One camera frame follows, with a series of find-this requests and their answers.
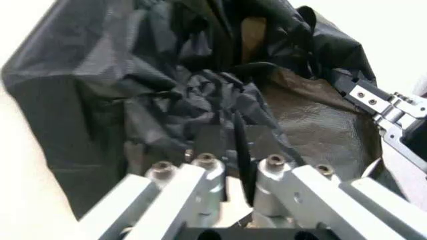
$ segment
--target crumpled plastic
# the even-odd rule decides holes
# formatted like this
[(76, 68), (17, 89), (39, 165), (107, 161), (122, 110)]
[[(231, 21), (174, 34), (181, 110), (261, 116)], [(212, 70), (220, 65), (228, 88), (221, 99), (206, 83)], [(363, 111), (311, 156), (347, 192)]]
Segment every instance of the crumpled plastic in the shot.
[(78, 218), (141, 165), (183, 163), (206, 125), (235, 169), (236, 113), (343, 180), (381, 155), (370, 118), (331, 86), (375, 84), (361, 44), (286, 0), (57, 1), (2, 78)]

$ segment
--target silver metal link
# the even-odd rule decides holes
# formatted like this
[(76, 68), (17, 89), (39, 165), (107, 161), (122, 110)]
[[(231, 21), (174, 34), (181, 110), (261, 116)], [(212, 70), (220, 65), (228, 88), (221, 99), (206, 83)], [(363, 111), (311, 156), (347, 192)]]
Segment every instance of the silver metal link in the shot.
[(427, 213), (366, 177), (339, 186), (406, 239), (427, 239)]
[(149, 179), (128, 174), (83, 216), (79, 227), (87, 239), (116, 240), (135, 224), (158, 193)]

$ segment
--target white table surface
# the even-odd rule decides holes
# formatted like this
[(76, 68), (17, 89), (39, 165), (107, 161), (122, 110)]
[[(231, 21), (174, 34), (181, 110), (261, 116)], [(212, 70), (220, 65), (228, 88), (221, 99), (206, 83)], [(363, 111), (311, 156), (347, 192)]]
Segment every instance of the white table surface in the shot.
[[(53, 0), (0, 1), (0, 66), (17, 49)], [(378, 85), (387, 92), (411, 93), (416, 82), (427, 79), (427, 1), (290, 0), (294, 7), (307, 5), (362, 43)], [(425, 175), (388, 146), (384, 161), (417, 206), (427, 211)], [(239, 182), (232, 180), (232, 202), (220, 226), (233, 222), (245, 208)]]

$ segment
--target screw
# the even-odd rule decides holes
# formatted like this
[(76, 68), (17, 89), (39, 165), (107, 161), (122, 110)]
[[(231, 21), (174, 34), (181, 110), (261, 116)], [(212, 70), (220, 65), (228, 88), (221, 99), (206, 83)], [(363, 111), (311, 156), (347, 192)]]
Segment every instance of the screw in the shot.
[(158, 179), (166, 179), (172, 173), (172, 163), (168, 161), (159, 161), (154, 163), (152, 166), (152, 172), (154, 176)]
[(195, 165), (206, 170), (212, 169), (216, 165), (217, 157), (211, 153), (202, 153), (195, 159)]
[(267, 157), (267, 167), (270, 170), (280, 171), (285, 166), (285, 158), (279, 154), (271, 154)]

